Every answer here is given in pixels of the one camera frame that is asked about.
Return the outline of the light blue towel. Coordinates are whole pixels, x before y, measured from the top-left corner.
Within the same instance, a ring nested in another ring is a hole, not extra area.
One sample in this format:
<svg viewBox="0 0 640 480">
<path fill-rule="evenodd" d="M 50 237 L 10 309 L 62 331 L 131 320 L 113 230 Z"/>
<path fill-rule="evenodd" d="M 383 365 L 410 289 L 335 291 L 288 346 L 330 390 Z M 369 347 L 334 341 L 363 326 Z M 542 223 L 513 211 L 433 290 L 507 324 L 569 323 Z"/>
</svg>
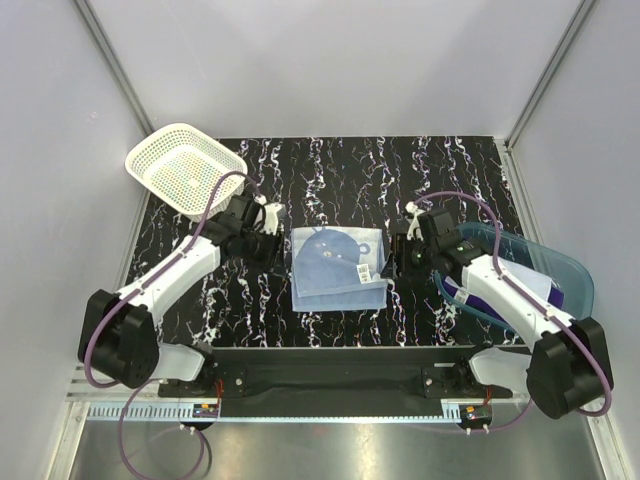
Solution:
<svg viewBox="0 0 640 480">
<path fill-rule="evenodd" d="M 317 226 L 291 232 L 292 309 L 297 313 L 381 310 L 388 281 L 377 228 Z"/>
</svg>

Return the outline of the white towel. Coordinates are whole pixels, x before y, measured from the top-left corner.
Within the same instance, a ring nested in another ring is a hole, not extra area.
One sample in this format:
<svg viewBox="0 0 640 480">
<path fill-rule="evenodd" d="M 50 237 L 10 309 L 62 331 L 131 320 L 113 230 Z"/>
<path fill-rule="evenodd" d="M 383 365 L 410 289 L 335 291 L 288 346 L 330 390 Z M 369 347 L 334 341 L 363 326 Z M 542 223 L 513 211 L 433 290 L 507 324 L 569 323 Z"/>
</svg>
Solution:
<svg viewBox="0 0 640 480">
<path fill-rule="evenodd" d="M 505 259 L 501 259 L 500 263 L 501 266 L 505 267 L 509 273 L 514 275 L 519 281 L 524 283 L 528 288 L 530 288 L 540 297 L 549 298 L 551 293 L 556 290 L 556 284 L 554 280 L 543 273 L 537 272 L 529 267 Z M 445 280 L 443 281 L 443 287 L 445 291 L 451 296 L 455 296 L 460 290 L 465 293 L 468 292 L 467 288 L 458 285 L 450 277 L 445 278 Z"/>
</svg>

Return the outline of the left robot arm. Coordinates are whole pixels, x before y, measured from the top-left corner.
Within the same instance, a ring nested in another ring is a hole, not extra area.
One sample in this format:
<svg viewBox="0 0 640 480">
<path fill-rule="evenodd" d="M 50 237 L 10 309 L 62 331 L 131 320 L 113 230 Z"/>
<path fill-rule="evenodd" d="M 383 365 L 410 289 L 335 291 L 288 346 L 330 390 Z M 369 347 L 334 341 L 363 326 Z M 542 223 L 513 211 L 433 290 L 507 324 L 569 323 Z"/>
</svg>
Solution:
<svg viewBox="0 0 640 480">
<path fill-rule="evenodd" d="M 204 277 L 231 260 L 269 271 L 282 256 L 283 232 L 188 235 L 147 274 L 111 293 L 94 292 L 78 346 L 88 383 L 136 389 L 151 380 L 179 380 L 196 396 L 215 386 L 216 372 L 195 347 L 160 342 L 156 329 L 168 310 Z"/>
</svg>

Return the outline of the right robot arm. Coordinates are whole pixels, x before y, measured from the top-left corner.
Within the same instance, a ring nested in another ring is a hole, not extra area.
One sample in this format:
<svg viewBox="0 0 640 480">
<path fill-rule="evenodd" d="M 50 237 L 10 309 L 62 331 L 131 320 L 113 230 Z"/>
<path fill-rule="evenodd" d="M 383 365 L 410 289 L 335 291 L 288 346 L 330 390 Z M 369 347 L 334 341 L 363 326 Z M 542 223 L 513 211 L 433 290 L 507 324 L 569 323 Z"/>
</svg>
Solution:
<svg viewBox="0 0 640 480">
<path fill-rule="evenodd" d="M 395 234 L 389 265 L 396 278 L 419 280 L 433 271 L 449 275 L 483 300 L 527 347 L 525 354 L 498 347 L 477 351 L 453 374 L 463 395 L 501 387 L 528 395 L 552 419 L 573 411 L 599 417 L 611 408 L 614 381 L 603 327 L 542 300 L 482 242 L 455 234 L 439 248 L 435 242 Z"/>
</svg>

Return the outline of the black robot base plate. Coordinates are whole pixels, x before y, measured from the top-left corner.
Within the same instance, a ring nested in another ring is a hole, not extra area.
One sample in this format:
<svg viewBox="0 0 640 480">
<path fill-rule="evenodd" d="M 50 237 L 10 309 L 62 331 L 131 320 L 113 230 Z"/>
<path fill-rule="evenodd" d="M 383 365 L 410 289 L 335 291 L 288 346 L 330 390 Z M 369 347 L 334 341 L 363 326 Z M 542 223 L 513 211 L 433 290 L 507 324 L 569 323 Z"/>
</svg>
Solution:
<svg viewBox="0 0 640 480">
<path fill-rule="evenodd" d="M 206 358 L 200 377 L 169 380 L 163 398 L 248 398 L 274 390 L 399 391 L 426 398 L 509 398 L 484 386 L 467 360 L 477 347 L 220 348 Z"/>
</svg>

